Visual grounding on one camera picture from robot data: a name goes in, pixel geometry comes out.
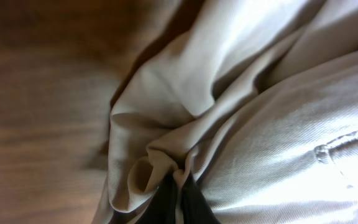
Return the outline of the beige khaki shorts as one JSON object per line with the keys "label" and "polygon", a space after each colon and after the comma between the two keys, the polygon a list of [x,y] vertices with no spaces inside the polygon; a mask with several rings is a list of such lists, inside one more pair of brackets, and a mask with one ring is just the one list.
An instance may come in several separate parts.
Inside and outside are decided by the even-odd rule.
{"label": "beige khaki shorts", "polygon": [[358,1],[206,1],[110,114],[94,223],[191,174],[220,223],[358,223]]}

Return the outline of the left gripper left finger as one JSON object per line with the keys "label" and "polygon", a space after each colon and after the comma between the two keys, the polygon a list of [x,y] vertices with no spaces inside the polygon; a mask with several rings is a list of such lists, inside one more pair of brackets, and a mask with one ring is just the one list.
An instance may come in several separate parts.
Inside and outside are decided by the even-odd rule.
{"label": "left gripper left finger", "polygon": [[167,174],[136,224],[175,224],[177,197],[177,184],[173,176]]}

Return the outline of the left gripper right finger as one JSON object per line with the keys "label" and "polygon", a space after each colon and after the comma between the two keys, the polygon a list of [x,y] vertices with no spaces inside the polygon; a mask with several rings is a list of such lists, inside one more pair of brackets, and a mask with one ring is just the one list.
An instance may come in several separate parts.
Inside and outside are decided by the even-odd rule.
{"label": "left gripper right finger", "polygon": [[182,187],[181,209],[184,224],[221,224],[191,174]]}

